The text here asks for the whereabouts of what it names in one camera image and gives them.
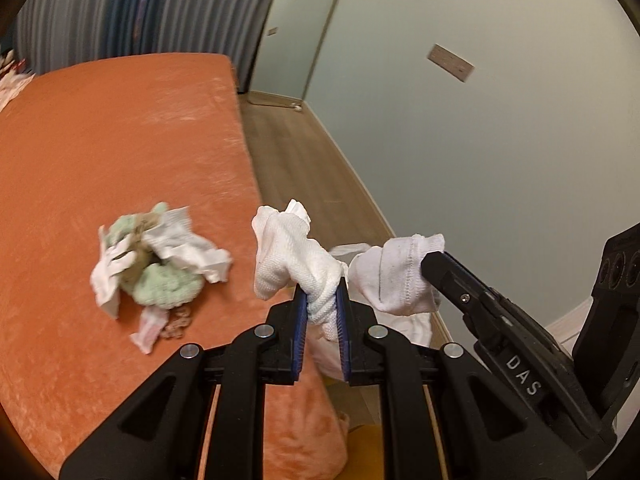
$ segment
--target yellow fabric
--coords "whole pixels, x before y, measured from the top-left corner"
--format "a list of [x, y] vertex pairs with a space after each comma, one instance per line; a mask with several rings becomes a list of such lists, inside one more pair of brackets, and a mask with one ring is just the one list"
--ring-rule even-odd
[[383, 480], [384, 455], [381, 426], [361, 426], [347, 439], [349, 459], [335, 480]]

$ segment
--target light switch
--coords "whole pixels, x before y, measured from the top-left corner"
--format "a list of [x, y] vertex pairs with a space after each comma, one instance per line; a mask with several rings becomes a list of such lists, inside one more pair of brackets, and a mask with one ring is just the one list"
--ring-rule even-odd
[[443, 68], [451, 75], [465, 82], [466, 78], [473, 72], [474, 66], [466, 62], [461, 57], [456, 56], [454, 53], [449, 52], [446, 48], [434, 45], [431, 52], [428, 55], [428, 59], [433, 61], [436, 65]]

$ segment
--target screw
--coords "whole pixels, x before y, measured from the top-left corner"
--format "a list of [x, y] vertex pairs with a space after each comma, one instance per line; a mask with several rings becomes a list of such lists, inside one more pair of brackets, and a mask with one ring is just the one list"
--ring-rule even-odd
[[261, 338], [270, 337], [274, 332], [275, 330], [271, 325], [258, 325], [254, 330], [254, 334]]
[[458, 343], [449, 343], [444, 347], [444, 353], [452, 359], [457, 359], [462, 357], [462, 354], [465, 353], [465, 349], [463, 349]]
[[192, 343], [189, 343], [188, 345], [185, 345], [182, 348], [180, 348], [180, 355], [185, 359], [192, 359], [196, 357], [196, 355], [198, 355], [199, 353], [200, 353], [200, 349], [198, 348], [198, 346]]
[[386, 328], [386, 326], [382, 325], [370, 326], [368, 332], [373, 339], [382, 339], [389, 334], [389, 330]]

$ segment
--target orange bed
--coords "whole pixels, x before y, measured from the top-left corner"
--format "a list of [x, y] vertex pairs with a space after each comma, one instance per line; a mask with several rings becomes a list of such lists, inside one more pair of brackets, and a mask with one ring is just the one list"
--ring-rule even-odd
[[[229, 282], [206, 285], [186, 340], [145, 356], [96, 305], [97, 229], [166, 201], [190, 206], [194, 232], [229, 250]], [[64, 459], [187, 340], [229, 343], [262, 322], [253, 294], [260, 204], [232, 67], [213, 54], [85, 63], [36, 78], [0, 113], [0, 403], [44, 467]], [[269, 386], [264, 477], [330, 479], [346, 446], [321, 378]]]

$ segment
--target striped curtain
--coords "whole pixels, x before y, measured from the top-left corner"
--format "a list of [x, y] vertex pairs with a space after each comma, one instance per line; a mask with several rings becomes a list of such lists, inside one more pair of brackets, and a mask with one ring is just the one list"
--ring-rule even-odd
[[27, 0], [15, 47], [37, 73], [151, 52], [229, 56], [248, 87], [271, 0]]

